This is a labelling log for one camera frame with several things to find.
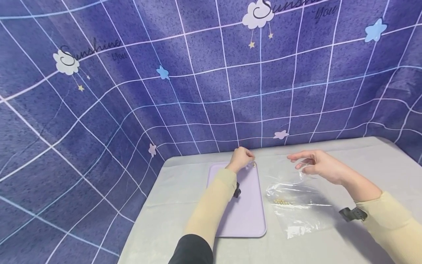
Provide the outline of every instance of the pink star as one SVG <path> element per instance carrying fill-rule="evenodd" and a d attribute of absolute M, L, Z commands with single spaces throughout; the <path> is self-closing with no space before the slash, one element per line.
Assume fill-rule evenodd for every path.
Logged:
<path fill-rule="evenodd" d="M 282 132 L 275 132 L 273 139 L 284 139 L 288 135 L 289 133 L 287 133 L 285 130 L 283 130 Z"/>
<path fill-rule="evenodd" d="M 153 144 L 149 144 L 149 150 L 148 152 L 151 153 L 151 158 L 153 158 L 155 155 L 157 155 L 157 152 L 155 151 L 155 149 L 157 148 L 156 145 Z"/>

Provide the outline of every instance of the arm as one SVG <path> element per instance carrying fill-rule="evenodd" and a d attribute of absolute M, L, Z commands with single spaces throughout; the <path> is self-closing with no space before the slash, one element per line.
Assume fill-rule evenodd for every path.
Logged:
<path fill-rule="evenodd" d="M 292 162 L 305 158 L 297 169 L 310 164 L 303 168 L 304 173 L 319 174 L 345 187 L 356 206 L 368 215 L 364 226 L 396 264 L 421 263 L 422 226 L 389 193 L 321 150 L 302 151 L 287 158 Z"/>
<path fill-rule="evenodd" d="M 255 159 L 252 152 L 235 149 L 230 163 L 218 171 L 188 220 L 169 264 L 211 264 L 212 248 L 221 217 L 236 190 L 237 172 Z"/>
<path fill-rule="evenodd" d="M 187 223 L 184 234 L 198 235 L 209 244 L 211 249 L 213 248 L 221 217 L 236 190 L 236 175 L 241 168 L 254 159 L 255 156 L 248 149 L 244 147 L 235 149 L 230 163 L 217 173 L 213 182 L 205 190 Z"/>

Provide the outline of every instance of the lavender tray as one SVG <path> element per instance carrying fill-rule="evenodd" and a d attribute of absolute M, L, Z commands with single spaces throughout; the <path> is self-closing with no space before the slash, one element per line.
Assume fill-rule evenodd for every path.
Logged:
<path fill-rule="evenodd" d="M 208 171 L 207 187 L 218 170 L 228 162 L 213 163 Z M 237 174 L 242 193 L 232 198 L 223 214 L 216 237 L 262 237 L 267 231 L 258 168 L 249 164 Z"/>

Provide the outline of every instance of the person's left hand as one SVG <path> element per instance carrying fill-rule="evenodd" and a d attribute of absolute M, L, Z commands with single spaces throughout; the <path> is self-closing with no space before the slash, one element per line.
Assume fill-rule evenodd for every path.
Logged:
<path fill-rule="evenodd" d="M 247 148 L 239 147 L 235 149 L 232 159 L 226 169 L 238 173 L 240 169 L 248 165 L 249 162 L 255 159 L 255 155 Z"/>

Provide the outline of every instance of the beige long-sleeve shirt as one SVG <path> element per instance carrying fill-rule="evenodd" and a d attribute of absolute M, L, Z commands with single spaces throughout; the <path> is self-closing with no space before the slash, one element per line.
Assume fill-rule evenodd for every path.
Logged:
<path fill-rule="evenodd" d="M 236 189 L 236 174 L 220 170 L 206 189 L 185 229 L 202 237 L 211 247 L 221 217 Z M 422 226 L 389 193 L 356 205 L 368 214 L 368 232 L 396 264 L 422 264 Z"/>
<path fill-rule="evenodd" d="M 396 199 L 384 192 L 356 206 L 368 214 L 363 225 L 396 264 L 422 264 L 422 226 Z"/>

